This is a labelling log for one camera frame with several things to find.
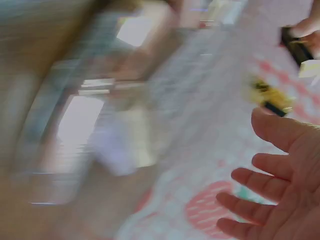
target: bright light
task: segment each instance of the bright light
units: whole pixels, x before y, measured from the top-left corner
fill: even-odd
[[[73,96],[58,127],[63,144],[86,144],[104,105],[102,100]]]
[[[116,37],[134,47],[140,47],[152,30],[152,27],[153,21],[148,17],[129,17],[121,26]]]

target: pink pattern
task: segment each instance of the pink pattern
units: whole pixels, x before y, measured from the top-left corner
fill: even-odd
[[[185,206],[187,220],[194,228],[205,232],[212,238],[228,239],[217,227],[221,217],[232,218],[232,215],[216,201],[217,193],[231,192],[233,185],[229,181],[216,181],[199,192]]]

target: palm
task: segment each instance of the palm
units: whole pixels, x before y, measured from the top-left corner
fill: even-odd
[[[320,239],[320,130],[257,110],[252,126],[259,137],[288,155],[259,153],[252,159],[255,167],[271,175],[238,168],[231,176],[277,205],[220,193],[217,200],[223,206],[251,223],[220,219],[218,227],[240,240]]]

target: finger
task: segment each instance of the finger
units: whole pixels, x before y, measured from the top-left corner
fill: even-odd
[[[291,34],[296,38],[301,38],[320,30],[317,18],[308,17],[291,28]]]
[[[264,225],[275,207],[240,199],[226,192],[217,194],[216,199],[234,214],[257,225]]]
[[[231,173],[231,177],[255,193],[277,203],[290,184],[286,180],[242,167],[235,169]]]
[[[290,181],[294,171],[289,164],[289,155],[258,153],[252,158],[252,165],[283,180]]]
[[[251,124],[259,138],[284,152],[288,152],[292,144],[310,129],[306,124],[291,118],[265,114],[259,107],[252,112]]]
[[[261,226],[220,218],[216,226],[225,234],[239,240],[257,240],[262,231]]]

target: person's hand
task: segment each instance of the person's hand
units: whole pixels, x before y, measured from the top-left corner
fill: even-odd
[[[314,0],[309,17],[293,26],[291,34],[296,38],[305,37],[306,45],[313,56],[320,57],[320,0]]]
[[[261,139],[288,154],[258,153],[252,164],[268,174],[238,168],[231,176],[276,205],[219,193],[218,202],[248,223],[221,218],[217,226],[239,240],[320,240],[320,127],[260,108],[251,123]]]

